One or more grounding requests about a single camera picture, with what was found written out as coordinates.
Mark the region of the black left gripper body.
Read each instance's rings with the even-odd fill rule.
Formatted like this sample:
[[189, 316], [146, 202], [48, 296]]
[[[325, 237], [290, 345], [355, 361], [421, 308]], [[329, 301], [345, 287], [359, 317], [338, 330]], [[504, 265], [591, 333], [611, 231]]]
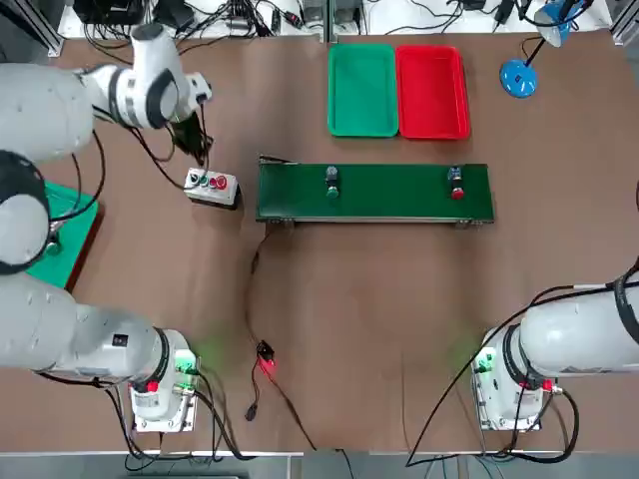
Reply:
[[192, 113], [186, 120], [172, 123], [174, 143], [183, 153], [204, 153], [207, 141], [200, 120]]

